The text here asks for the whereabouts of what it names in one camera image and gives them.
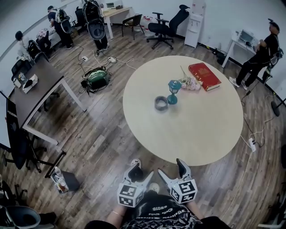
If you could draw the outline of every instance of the white sneaker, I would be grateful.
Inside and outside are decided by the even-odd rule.
[[[104,48],[104,49],[102,49],[102,50],[103,50],[103,51],[106,51],[106,50],[108,50],[109,47],[110,47],[110,44],[107,43],[106,48]]]
[[[238,86],[237,83],[236,83],[236,79],[234,79],[234,78],[232,78],[232,77],[229,77],[228,80],[229,80],[234,86],[236,86],[236,87],[239,88],[239,86]]]
[[[158,194],[159,191],[160,191],[160,186],[159,186],[159,184],[157,184],[157,183],[151,183],[151,184],[149,185],[148,191],[155,191],[155,192],[157,192],[157,194]]]
[[[241,81],[241,85],[243,86],[244,90],[247,91],[248,87],[245,85],[245,81]]]
[[[139,163],[139,168],[141,168],[141,161],[139,159],[133,159],[131,162],[131,166],[136,165]]]

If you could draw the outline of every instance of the black shirt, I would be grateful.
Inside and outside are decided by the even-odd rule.
[[[136,208],[129,208],[126,215],[130,215],[130,218],[125,220],[121,229],[229,229],[218,217],[212,216],[200,221],[185,205],[178,204],[172,197],[165,195],[157,195],[147,202],[143,199]],[[115,229],[113,225],[104,221],[91,221],[85,227],[96,228]]]
[[[51,21],[51,19],[54,20],[55,29],[56,29],[56,28],[61,28],[61,24],[58,23],[58,22],[56,22],[55,14],[56,14],[55,12],[49,12],[49,14],[48,14],[48,19],[49,19],[49,21]]]
[[[267,38],[265,38],[265,43],[267,44],[266,48],[260,46],[259,51],[257,54],[266,61],[269,61],[270,58],[274,56],[275,53],[278,52],[278,37],[277,35],[270,34]]]

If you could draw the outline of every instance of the dark wooden desk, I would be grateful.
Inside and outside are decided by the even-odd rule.
[[[19,127],[27,130],[28,132],[57,145],[57,140],[40,133],[28,125],[29,121],[40,106],[52,94],[52,92],[62,84],[81,109],[86,111],[86,108],[67,85],[63,75],[45,59],[39,60],[25,76],[30,78],[34,74],[38,77],[38,82],[27,94],[25,94],[22,89],[15,88],[14,100],[16,104],[18,124]]]

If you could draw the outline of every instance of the round table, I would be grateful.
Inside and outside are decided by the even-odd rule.
[[[170,95],[168,83],[191,76],[190,64],[201,60],[186,56],[165,56],[138,68],[128,80],[123,95],[126,121],[136,139],[156,156],[176,163],[206,165],[227,155],[238,141],[243,126],[240,98],[217,69],[205,63],[222,82],[205,91],[180,89],[178,103],[165,111],[154,108],[157,96]]]

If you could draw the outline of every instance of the blue lantern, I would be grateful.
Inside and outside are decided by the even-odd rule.
[[[168,83],[170,92],[172,93],[167,97],[169,104],[176,104],[178,102],[177,97],[175,96],[176,93],[180,90],[182,84],[179,81],[170,81]]]

